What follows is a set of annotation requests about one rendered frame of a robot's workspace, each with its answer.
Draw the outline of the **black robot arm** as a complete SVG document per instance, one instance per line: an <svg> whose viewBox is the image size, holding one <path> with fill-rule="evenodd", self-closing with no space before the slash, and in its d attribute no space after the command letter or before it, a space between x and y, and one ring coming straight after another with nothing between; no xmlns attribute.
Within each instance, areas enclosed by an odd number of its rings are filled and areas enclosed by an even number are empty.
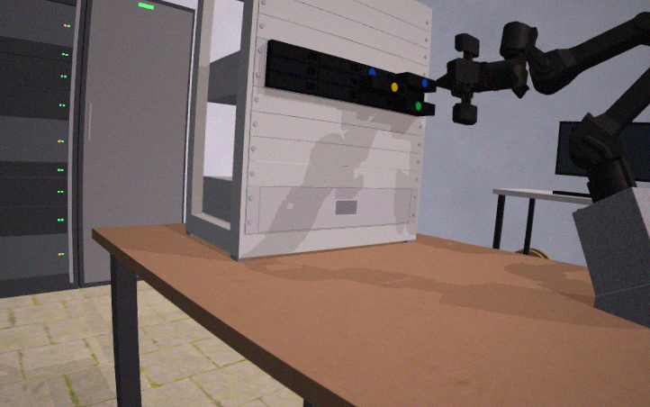
<svg viewBox="0 0 650 407"><path fill-rule="evenodd" d="M525 23L510 22L504 26L500 54L506 60L495 61L491 68L492 85L496 90L511 89L522 98L529 90L529 71L534 88L540 94L552 95L584 70L640 44L650 46L650 12L639 13L570 49L544 53L536 47L537 35L537 27ZM483 63L462 58L448 61L446 81L454 94L468 95L484 85L484 78L480 78ZM650 68L605 113L596 117L586 113L581 122L572 127L570 157L578 168L588 172L587 186L593 203L628 187L637 187L628 162L621 159L623 143L617 138L648 105Z"/></svg>

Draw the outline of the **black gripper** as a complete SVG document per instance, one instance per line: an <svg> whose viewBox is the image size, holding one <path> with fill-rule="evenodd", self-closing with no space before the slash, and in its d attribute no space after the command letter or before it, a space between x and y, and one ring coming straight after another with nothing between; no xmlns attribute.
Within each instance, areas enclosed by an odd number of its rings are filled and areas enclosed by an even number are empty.
<svg viewBox="0 0 650 407"><path fill-rule="evenodd" d="M455 49L459 52L464 51L464 59L478 58L479 47L480 41L468 33L460 33L455 36ZM447 74L433 82L433 86L448 89L452 96L461 98L461 103L453 106L453 122L464 125L474 125L477 122L477 106L471 104L471 98L474 98L474 93L481 93L479 91L497 91L491 80L491 68L494 62L484 61L484 68L480 71L480 78L484 78L484 85L471 91L468 95L454 94L454 89L446 81Z"/></svg>

